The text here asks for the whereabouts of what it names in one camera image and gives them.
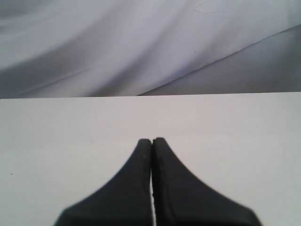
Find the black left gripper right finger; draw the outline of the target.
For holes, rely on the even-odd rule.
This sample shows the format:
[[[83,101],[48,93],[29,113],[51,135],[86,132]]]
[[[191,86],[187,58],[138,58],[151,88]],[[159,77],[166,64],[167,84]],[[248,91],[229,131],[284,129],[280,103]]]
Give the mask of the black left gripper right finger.
[[[260,226],[249,208],[218,193],[178,159],[164,138],[153,140],[153,198],[158,226]]]

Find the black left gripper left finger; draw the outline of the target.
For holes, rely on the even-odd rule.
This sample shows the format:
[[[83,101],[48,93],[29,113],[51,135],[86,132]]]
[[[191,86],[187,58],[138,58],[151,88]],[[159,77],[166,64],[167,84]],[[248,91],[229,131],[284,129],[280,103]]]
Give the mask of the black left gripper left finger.
[[[151,226],[151,141],[140,139],[119,172],[99,190],[66,208],[57,226]]]

